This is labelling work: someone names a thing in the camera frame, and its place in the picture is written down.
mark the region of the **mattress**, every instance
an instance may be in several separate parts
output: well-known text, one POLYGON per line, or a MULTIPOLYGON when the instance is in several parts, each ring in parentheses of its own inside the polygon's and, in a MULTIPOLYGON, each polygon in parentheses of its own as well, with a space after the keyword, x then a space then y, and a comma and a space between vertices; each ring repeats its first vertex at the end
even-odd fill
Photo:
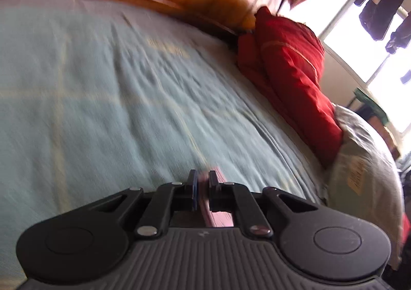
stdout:
POLYGON ((108 0, 0 0, 0 285, 32 224, 219 168, 319 202, 310 149, 198 29, 108 0))

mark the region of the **bed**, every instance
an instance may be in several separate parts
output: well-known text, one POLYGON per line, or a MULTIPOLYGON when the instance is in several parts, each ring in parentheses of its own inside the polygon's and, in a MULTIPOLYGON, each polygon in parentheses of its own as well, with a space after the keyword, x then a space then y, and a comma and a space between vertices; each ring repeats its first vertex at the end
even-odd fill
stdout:
POLYGON ((262 5, 289 0, 0 0, 1 289, 27 227, 192 168, 320 202, 318 160, 230 50, 262 5))

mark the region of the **window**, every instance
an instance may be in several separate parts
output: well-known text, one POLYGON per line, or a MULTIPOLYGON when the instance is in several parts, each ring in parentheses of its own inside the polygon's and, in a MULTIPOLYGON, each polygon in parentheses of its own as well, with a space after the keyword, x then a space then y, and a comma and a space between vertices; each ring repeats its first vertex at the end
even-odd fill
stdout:
POLYGON ((324 32, 323 42, 326 49, 344 61, 349 72, 354 72, 360 85, 367 88, 398 132, 405 134, 411 128, 411 81, 403 84, 400 78, 411 69, 411 45, 397 49, 394 55, 385 50, 391 33, 403 18, 395 14, 385 38, 374 41, 358 18, 364 6, 365 3, 360 7, 351 3, 334 22, 334 27, 324 32))

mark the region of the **ridged plastic surface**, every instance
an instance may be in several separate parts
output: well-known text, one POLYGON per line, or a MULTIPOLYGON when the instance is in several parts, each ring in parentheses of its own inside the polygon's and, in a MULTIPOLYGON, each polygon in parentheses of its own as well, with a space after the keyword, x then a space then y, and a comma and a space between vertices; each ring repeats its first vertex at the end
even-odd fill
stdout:
POLYGON ((170 228, 158 240, 139 241, 111 273, 79 285, 29 279, 20 290, 256 290, 389 289, 379 280, 357 285, 314 282, 287 266, 267 241, 239 228, 170 228))

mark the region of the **green object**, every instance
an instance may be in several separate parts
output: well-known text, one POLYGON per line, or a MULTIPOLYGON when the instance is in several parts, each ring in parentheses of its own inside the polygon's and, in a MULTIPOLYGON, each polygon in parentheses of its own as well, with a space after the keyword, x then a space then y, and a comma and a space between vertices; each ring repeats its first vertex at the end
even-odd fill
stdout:
POLYGON ((354 91, 356 98, 361 101, 363 104, 371 107, 375 116, 379 118, 383 126, 386 126, 387 123, 390 121, 388 119, 387 114, 383 111, 383 109, 369 96, 367 96, 362 90, 356 88, 354 91))

